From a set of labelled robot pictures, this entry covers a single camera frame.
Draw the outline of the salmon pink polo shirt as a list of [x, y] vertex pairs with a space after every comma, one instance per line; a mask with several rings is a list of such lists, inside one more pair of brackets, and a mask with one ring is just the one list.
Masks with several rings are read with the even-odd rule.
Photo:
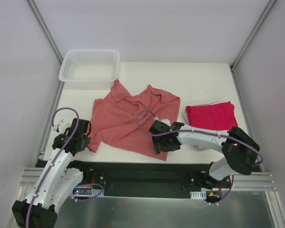
[[139, 153], [161, 161], [167, 154], [155, 154], [152, 138], [144, 131], [154, 123], [154, 116], [177, 121], [181, 100], [167, 91], [147, 88], [132, 96], [119, 82], [114, 81], [110, 93], [94, 101], [88, 150], [97, 152], [101, 142], [115, 148]]

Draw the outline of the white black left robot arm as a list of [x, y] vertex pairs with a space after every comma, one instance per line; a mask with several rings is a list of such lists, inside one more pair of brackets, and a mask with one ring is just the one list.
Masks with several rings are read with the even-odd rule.
[[75, 134], [70, 141], [65, 134], [54, 139], [52, 152], [33, 189], [22, 201], [15, 201], [12, 212], [20, 228], [52, 228], [64, 201], [78, 185], [91, 179], [86, 166], [74, 160], [90, 143], [85, 134]]

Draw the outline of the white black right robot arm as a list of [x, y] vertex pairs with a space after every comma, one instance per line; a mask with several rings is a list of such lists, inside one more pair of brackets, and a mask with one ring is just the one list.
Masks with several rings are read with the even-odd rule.
[[206, 171], [195, 178], [199, 185], [216, 187], [221, 180], [233, 174], [250, 175], [256, 165], [260, 147], [241, 128], [214, 131], [173, 122], [168, 125], [155, 121], [149, 129], [156, 154], [179, 150], [181, 145], [195, 145], [215, 150], [223, 158], [211, 162]]

